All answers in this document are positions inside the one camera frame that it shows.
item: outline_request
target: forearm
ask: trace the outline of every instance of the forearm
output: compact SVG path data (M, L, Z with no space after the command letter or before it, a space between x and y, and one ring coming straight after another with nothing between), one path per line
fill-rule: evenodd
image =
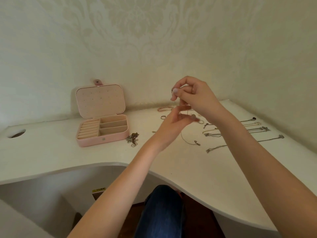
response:
M153 140L148 140L128 167L86 212L69 238L117 237L157 154Z
M221 112L215 124L277 229L286 237L317 234L317 197L230 112Z

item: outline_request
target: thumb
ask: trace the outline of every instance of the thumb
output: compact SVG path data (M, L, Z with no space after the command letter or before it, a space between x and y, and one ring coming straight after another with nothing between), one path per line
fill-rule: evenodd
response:
M183 118L182 120L180 121L177 121L176 124L177 124L177 129L180 131L183 130L183 128L185 128L187 125L191 124L193 121L196 120L196 115L188 115L186 118Z
M177 97L184 100L188 104L191 102L193 96L192 94L189 94L181 88L173 88L173 94L175 94Z

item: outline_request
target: leg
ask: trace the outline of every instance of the leg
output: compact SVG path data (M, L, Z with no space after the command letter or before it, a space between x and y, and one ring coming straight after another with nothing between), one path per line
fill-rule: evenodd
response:
M135 238L181 238L185 220L183 200L168 185L159 185L145 200Z

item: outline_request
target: pink jewelry box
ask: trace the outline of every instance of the pink jewelry box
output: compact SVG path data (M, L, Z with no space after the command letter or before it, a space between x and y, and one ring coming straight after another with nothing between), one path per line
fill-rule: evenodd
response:
M76 99L80 115L87 119L76 134L79 146L123 140L130 135L127 117L122 114L125 102L119 85L79 88Z

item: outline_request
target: hand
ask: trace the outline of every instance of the hand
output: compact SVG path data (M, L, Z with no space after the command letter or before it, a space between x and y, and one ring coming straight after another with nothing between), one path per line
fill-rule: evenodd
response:
M198 122L195 115L180 114L180 111L191 109L191 106L176 106L166 116L158 131L152 136L151 141L158 146L159 152L169 146L187 125Z
M209 122L216 123L226 110L217 100L206 82L191 76L179 80L172 88L172 101L180 98L180 105L191 105L192 108L204 116Z

